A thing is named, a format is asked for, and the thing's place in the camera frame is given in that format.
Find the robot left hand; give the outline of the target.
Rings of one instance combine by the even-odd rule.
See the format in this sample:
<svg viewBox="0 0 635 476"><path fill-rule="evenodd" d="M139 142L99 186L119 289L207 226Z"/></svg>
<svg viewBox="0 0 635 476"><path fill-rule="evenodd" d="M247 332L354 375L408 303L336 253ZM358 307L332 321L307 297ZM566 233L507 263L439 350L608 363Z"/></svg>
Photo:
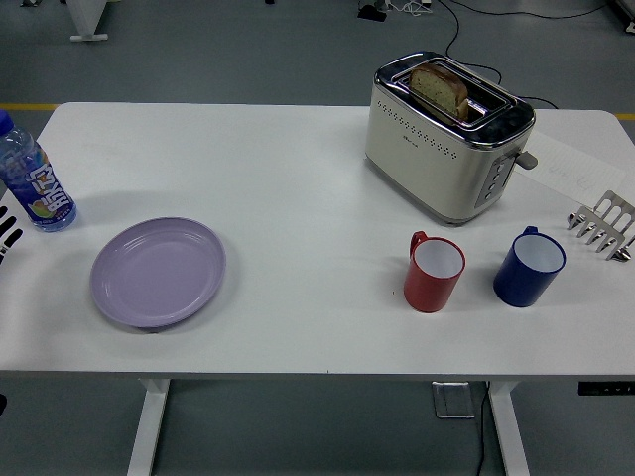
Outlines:
<svg viewBox="0 0 635 476"><path fill-rule="evenodd" d="M3 262L8 252L13 248L17 241L23 236L24 230L19 226L18 218L9 211L6 205L0 207L1 216L1 257Z"/></svg>

